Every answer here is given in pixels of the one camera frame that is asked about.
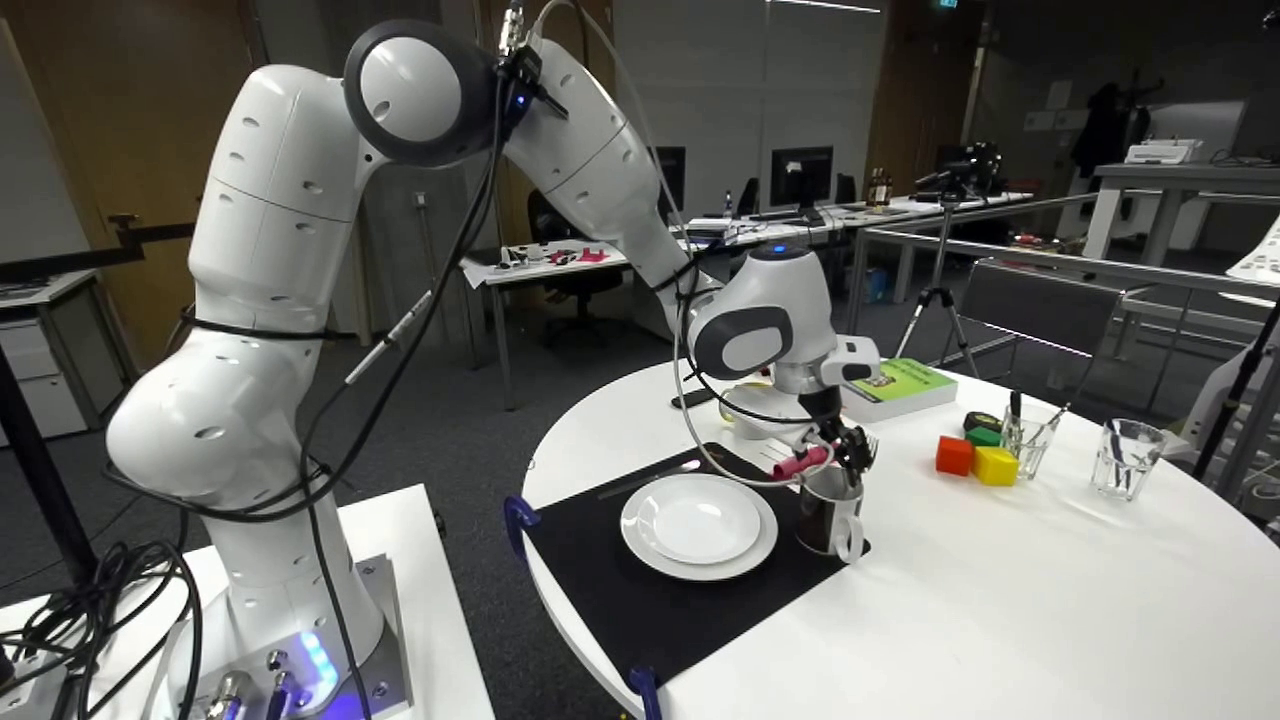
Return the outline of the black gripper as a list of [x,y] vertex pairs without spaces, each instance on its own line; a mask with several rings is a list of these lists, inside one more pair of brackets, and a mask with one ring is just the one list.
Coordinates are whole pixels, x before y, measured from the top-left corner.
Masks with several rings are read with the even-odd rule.
[[852,479],[875,464],[875,445],[846,420],[846,401],[837,389],[810,392],[801,408],[812,417],[817,433],[834,445],[834,468]]

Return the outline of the white robot base platform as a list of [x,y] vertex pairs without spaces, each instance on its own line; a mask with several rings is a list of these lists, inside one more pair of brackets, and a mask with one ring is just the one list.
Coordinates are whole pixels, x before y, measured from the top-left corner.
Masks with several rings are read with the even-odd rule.
[[[375,720],[498,720],[474,630],[452,585],[436,510],[423,488],[383,492],[339,508],[358,573],[387,634],[366,668]],[[175,720],[187,653],[165,630],[185,607],[185,586],[165,595],[107,644],[90,694],[118,694],[97,720]]]

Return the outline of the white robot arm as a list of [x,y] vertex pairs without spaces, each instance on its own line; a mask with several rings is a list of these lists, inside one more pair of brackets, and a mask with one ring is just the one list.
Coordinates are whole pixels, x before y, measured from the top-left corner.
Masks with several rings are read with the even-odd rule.
[[361,691],[387,617],[361,580],[338,471],[298,423],[319,366],[366,194],[392,162],[518,162],[583,234],[616,248],[715,379],[774,366],[852,483],[871,445],[840,420],[852,350],[819,259],[757,257],[731,281],[694,268],[659,216],[665,172],[607,86],[543,32],[502,57],[419,25],[358,35],[338,74],[257,67],[219,126],[191,223],[191,320],[118,403],[123,479],[203,516],[228,573],[180,628],[171,720],[290,694],[303,715]]

